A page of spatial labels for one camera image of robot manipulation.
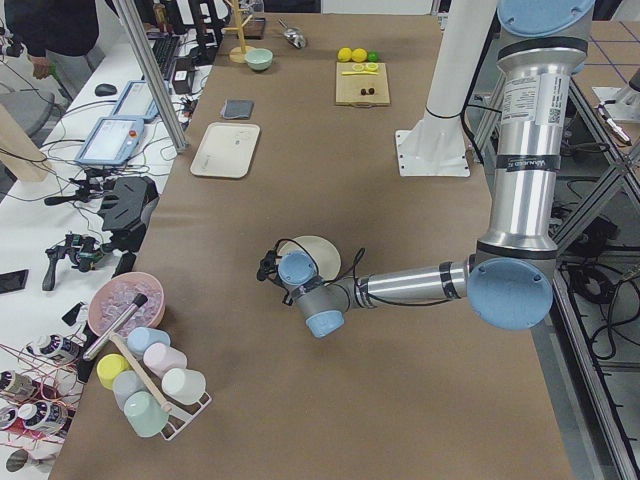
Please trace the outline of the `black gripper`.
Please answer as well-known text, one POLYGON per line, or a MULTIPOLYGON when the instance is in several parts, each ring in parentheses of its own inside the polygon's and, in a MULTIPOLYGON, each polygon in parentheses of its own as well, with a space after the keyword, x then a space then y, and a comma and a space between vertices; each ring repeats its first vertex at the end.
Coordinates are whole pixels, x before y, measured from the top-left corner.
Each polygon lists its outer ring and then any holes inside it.
POLYGON ((258 270, 256 272, 256 279, 259 282, 269 280, 272 284, 282 288, 284 291, 287 291, 278 274, 277 259, 279 258, 278 250, 281 243, 282 240, 277 240, 274 246, 269 249, 265 256, 260 260, 258 270))

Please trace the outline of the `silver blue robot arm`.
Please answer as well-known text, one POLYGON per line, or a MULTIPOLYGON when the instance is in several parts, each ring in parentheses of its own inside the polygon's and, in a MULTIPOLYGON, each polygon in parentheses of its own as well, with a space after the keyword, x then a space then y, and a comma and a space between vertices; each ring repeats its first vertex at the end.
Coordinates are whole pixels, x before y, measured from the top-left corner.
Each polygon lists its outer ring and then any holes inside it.
POLYGON ((490 27, 498 22, 504 76, 500 133, 489 226, 476 251, 444 262, 332 280, 303 247, 270 250, 257 277, 281 287, 322 338, 340 328, 352 308, 434 306, 467 298, 490 325, 523 330, 549 312, 557 256, 549 220, 571 76, 584 62, 594 5, 590 1, 455 1, 423 118, 397 134, 404 176, 463 176, 462 118, 490 27))

